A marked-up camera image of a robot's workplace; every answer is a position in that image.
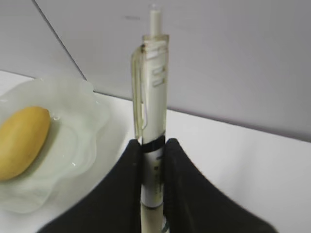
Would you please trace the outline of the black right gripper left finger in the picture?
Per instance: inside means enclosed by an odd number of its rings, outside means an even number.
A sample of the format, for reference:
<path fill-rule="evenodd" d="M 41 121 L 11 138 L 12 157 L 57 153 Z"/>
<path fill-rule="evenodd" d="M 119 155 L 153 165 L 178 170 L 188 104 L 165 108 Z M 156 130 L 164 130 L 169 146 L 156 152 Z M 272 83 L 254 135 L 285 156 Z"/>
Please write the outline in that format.
<path fill-rule="evenodd" d="M 142 154 L 130 140 L 110 172 L 81 201 L 41 233 L 139 233 Z"/>

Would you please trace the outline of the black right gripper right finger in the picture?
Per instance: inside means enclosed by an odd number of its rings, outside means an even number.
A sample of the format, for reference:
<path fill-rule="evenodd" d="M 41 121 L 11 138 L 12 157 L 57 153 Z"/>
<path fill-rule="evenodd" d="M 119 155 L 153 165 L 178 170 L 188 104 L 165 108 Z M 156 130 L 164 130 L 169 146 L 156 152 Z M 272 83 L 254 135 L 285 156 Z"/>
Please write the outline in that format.
<path fill-rule="evenodd" d="M 177 139 L 169 139 L 164 156 L 164 212 L 172 233 L 275 233 L 197 169 Z"/>

